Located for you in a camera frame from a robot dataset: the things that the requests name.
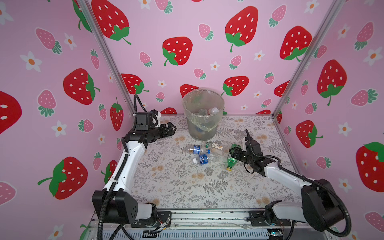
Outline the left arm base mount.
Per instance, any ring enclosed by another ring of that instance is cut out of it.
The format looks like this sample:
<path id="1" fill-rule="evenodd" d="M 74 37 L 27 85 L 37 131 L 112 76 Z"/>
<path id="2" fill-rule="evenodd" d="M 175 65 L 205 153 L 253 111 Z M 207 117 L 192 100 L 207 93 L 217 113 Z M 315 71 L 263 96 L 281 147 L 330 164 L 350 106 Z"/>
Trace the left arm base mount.
<path id="1" fill-rule="evenodd" d="M 153 214 L 149 219 L 135 221 L 131 228 L 168 228 L 171 226 L 172 212 L 160 211 Z"/>

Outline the clear bottle bird label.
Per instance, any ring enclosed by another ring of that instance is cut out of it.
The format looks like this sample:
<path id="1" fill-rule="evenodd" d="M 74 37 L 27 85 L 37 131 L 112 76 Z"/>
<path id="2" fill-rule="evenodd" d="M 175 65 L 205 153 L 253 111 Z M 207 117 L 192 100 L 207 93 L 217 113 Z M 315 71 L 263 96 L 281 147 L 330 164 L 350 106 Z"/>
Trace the clear bottle bird label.
<path id="1" fill-rule="evenodd" d="M 206 142 L 205 146 L 207 149 L 209 149 L 212 153 L 223 155 L 225 152 L 225 147 L 216 143 L 216 142 Z"/>

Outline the green bottle yellow cap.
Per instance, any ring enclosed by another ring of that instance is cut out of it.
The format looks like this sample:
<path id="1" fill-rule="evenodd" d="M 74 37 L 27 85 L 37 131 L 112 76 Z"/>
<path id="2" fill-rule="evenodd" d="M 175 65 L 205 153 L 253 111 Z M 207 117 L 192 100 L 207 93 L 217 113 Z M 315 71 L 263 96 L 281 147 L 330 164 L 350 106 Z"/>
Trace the green bottle yellow cap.
<path id="1" fill-rule="evenodd" d="M 229 153 L 228 153 L 228 157 L 227 157 L 227 171 L 232 171 L 233 167 L 237 164 L 238 160 L 236 160 L 235 158 L 232 157 L 231 155 L 231 149 L 235 148 L 235 147 L 241 147 L 239 145 L 236 145 L 236 144 L 232 144 L 230 147 L 229 147 Z"/>

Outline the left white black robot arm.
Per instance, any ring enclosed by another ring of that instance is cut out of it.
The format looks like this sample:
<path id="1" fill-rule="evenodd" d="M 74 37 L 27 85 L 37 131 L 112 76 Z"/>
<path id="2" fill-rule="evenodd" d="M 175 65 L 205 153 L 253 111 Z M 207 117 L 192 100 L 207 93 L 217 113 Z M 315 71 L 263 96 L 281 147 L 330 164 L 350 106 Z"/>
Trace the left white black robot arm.
<path id="1" fill-rule="evenodd" d="M 115 172 L 101 191 L 95 191 L 92 202 L 98 215 L 97 239 L 103 239 L 104 224 L 118 224 L 110 236 L 113 240 L 119 231 L 131 239 L 125 225 L 148 227 L 150 235 L 156 235 L 165 230 L 171 222 L 171 213 L 166 213 L 162 219 L 155 204 L 137 202 L 131 195 L 134 175 L 139 161 L 148 148 L 155 141 L 175 134 L 177 128 L 171 122 L 161 124 L 161 113 L 156 110 L 143 110 L 138 95 L 134 96 L 134 126 L 122 138 L 123 152 Z"/>

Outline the clear bottle red cap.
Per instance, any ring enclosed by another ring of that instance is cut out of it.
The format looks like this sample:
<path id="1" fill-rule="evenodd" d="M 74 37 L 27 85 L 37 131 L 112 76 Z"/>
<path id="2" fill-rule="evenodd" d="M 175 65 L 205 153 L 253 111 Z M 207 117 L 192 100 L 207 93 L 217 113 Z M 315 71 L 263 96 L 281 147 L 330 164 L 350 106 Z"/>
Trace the clear bottle red cap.
<path id="1" fill-rule="evenodd" d="M 209 115 L 214 115 L 214 114 L 217 114 L 219 112 L 220 112 L 220 110 L 218 108 L 211 108 L 208 110 Z"/>

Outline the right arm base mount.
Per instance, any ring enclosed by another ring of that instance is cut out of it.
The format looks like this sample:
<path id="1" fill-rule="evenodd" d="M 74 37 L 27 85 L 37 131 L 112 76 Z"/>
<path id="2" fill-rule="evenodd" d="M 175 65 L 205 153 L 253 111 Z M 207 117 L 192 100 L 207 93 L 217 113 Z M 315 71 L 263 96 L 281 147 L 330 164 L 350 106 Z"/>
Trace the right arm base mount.
<path id="1" fill-rule="evenodd" d="M 246 222 L 250 222 L 253 227 L 290 227 L 290 220 L 280 220 L 266 213 L 265 210 L 249 211 L 249 217 Z"/>

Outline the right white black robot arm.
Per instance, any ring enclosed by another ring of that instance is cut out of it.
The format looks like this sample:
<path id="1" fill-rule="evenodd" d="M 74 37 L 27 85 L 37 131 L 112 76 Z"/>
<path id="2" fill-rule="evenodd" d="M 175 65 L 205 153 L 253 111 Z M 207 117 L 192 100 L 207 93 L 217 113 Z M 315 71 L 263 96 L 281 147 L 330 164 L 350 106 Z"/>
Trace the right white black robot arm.
<path id="1" fill-rule="evenodd" d="M 261 219 L 277 225 L 291 220 L 310 225 L 318 232 L 327 231 L 337 237 L 346 237 L 352 230 L 350 213 L 325 179 L 313 180 L 283 167 L 280 158 L 264 155 L 260 144 L 250 134 L 244 139 L 245 148 L 230 148 L 231 158 L 250 166 L 253 173 L 279 182 L 301 197 L 300 203 L 274 201 L 265 206 Z"/>

